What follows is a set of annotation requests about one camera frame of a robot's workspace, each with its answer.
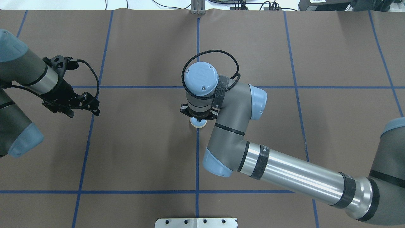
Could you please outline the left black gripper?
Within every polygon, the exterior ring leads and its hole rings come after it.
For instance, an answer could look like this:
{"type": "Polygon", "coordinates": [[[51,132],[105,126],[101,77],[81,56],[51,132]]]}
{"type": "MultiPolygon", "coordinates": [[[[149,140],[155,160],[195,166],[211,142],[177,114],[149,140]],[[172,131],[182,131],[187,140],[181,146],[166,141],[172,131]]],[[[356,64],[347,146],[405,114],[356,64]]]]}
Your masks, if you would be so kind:
{"type": "Polygon", "coordinates": [[[82,95],[78,95],[74,92],[72,86],[62,79],[61,83],[58,83],[56,87],[42,95],[42,105],[53,113],[62,113],[73,118],[75,113],[72,111],[74,107],[80,107],[82,110],[88,110],[93,115],[99,116],[99,101],[96,97],[89,92],[84,92],[82,95]]]}

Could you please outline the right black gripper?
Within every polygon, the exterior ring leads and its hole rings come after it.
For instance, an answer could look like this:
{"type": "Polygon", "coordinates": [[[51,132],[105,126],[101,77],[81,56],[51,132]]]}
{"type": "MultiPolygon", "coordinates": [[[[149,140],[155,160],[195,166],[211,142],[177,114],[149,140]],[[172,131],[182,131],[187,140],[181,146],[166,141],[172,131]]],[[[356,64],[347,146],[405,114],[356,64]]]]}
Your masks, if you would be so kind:
{"type": "Polygon", "coordinates": [[[218,115],[219,115],[219,111],[215,110],[213,108],[210,108],[206,111],[203,112],[198,112],[198,111],[194,111],[192,110],[188,104],[181,104],[180,107],[180,112],[182,114],[185,114],[186,116],[190,117],[190,118],[195,118],[197,121],[202,121],[202,120],[206,120],[206,121],[211,121],[211,120],[216,120],[218,115]]]}

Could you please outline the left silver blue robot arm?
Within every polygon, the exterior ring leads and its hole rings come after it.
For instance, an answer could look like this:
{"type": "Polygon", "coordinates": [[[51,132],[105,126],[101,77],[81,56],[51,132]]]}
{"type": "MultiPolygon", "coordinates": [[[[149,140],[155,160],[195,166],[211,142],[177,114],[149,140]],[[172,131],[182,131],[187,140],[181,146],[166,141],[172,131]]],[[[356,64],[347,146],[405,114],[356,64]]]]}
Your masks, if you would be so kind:
{"type": "Polygon", "coordinates": [[[25,91],[37,98],[52,113],[73,118],[75,110],[87,110],[99,116],[100,80],[89,63],[80,58],[57,55],[39,57],[22,40],[8,30],[1,29],[1,157],[19,158],[38,146],[44,135],[37,125],[18,106],[9,92],[25,91]],[[79,94],[65,80],[67,71],[85,65],[96,81],[96,94],[79,94]]]}

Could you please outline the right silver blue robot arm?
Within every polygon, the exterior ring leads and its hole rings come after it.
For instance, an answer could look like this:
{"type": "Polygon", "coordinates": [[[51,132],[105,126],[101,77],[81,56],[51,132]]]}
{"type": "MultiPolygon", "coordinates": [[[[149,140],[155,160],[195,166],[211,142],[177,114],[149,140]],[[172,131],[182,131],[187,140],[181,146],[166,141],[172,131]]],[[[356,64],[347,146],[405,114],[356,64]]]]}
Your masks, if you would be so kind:
{"type": "Polygon", "coordinates": [[[368,176],[354,177],[245,139],[250,121],[258,120],[266,91],[227,77],[207,62],[185,64],[181,82],[187,102],[181,112],[199,121],[214,120],[203,167],[220,177],[240,172],[308,196],[359,221],[404,224],[404,118],[389,121],[368,176]]]}

